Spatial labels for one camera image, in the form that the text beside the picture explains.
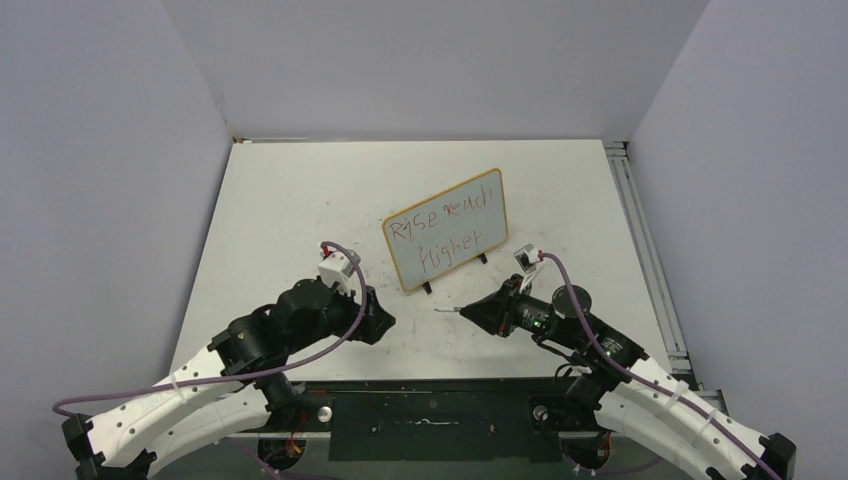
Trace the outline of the yellow framed whiteboard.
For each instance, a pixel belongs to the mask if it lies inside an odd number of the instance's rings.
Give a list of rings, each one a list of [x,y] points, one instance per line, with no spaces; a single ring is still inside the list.
[[[402,290],[424,287],[508,239],[502,170],[491,168],[388,216],[382,232]]]

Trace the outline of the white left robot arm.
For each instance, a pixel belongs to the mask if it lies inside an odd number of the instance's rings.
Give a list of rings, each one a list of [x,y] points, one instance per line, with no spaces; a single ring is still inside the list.
[[[298,416],[298,394],[281,367],[330,336],[377,343],[396,319],[365,289],[365,302],[305,279],[233,320],[194,357],[107,412],[74,414],[62,424],[79,479],[146,479],[171,461],[230,434],[282,431]]]

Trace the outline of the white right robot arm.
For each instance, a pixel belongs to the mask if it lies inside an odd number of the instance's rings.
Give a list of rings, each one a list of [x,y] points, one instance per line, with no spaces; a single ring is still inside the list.
[[[520,328],[578,370],[564,392],[561,417],[621,433],[694,479],[791,479],[796,445],[736,420],[676,379],[626,335],[591,312],[580,286],[559,287],[550,301],[531,296],[514,275],[459,314],[502,338]]]

